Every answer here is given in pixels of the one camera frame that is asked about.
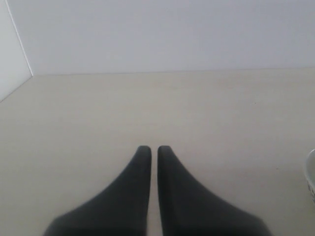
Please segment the floor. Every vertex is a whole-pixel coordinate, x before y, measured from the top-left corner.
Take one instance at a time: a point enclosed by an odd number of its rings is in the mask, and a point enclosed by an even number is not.
[[[315,69],[38,76],[0,103],[0,235],[40,236],[153,149],[148,236],[161,236],[156,155],[275,236],[313,236],[303,163],[315,148]]]

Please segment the beige floor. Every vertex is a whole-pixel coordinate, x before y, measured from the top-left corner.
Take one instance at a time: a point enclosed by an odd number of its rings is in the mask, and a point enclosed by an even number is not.
[[[206,187],[313,236],[302,164],[315,148],[315,69],[35,77],[0,103],[0,235],[40,236],[153,148],[149,236],[161,236],[156,150]]]

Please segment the wall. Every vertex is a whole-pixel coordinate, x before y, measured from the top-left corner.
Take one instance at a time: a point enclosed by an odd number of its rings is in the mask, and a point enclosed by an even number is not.
[[[315,66],[311,0],[8,0],[34,74]]]
[[[0,0],[0,101],[30,76],[5,0]]]

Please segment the white wall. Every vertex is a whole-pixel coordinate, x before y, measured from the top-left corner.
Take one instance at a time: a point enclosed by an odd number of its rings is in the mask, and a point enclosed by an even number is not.
[[[313,0],[8,0],[34,74],[315,66]]]
[[[5,0],[0,0],[0,101],[30,76]]]

